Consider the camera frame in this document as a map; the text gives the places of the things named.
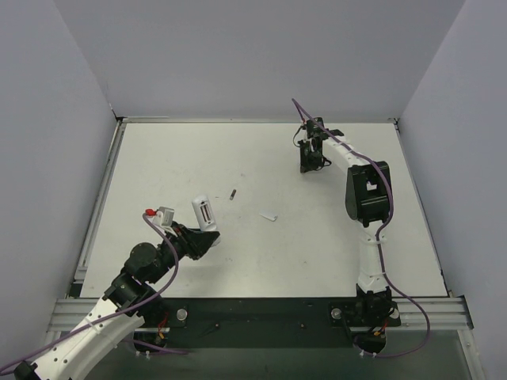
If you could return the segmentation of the white remote control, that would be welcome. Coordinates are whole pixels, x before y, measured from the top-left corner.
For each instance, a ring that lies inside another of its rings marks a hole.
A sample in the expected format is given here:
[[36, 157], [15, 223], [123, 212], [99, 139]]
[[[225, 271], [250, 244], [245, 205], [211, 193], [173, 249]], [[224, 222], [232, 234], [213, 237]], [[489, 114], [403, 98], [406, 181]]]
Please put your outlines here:
[[217, 233], [218, 237], [212, 243], [212, 247], [217, 246], [221, 242], [221, 237], [209, 198], [206, 195], [199, 195], [192, 200], [192, 206], [198, 223], [198, 227], [193, 229], [193, 232], [199, 234]]

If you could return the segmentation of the white battery cover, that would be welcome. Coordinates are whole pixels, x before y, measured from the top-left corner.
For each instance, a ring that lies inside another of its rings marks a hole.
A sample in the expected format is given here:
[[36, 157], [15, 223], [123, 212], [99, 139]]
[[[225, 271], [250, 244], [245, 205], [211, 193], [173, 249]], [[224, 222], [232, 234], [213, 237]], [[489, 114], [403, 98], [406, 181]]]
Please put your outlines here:
[[278, 214], [271, 211], [262, 210], [259, 211], [259, 215], [262, 218], [267, 219], [271, 222], [275, 222], [278, 219]]

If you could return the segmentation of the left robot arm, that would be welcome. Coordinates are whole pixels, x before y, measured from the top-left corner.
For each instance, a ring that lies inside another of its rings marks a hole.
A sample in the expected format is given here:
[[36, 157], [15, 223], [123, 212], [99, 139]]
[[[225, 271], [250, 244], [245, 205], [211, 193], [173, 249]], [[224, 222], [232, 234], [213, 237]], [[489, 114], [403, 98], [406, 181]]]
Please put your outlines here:
[[84, 379], [117, 345], [142, 325], [164, 314], [161, 293], [152, 287], [179, 262], [199, 260], [219, 240], [217, 231], [189, 229], [177, 222], [161, 233], [162, 243], [135, 245], [120, 274], [93, 309], [66, 336], [19, 362], [16, 379]]

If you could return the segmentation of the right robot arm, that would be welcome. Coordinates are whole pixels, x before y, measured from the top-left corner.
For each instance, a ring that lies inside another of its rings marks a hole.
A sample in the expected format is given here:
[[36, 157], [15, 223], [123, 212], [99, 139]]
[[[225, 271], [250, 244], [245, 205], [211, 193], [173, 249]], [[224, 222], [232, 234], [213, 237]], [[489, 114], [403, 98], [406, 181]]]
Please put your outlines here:
[[383, 236], [378, 233], [391, 217], [389, 165], [356, 152], [341, 131], [324, 128], [320, 118], [303, 121], [299, 130], [305, 133], [294, 142], [299, 148], [301, 173], [335, 164], [346, 175], [345, 210], [360, 229], [356, 313], [364, 324], [379, 324], [395, 308], [379, 254]]

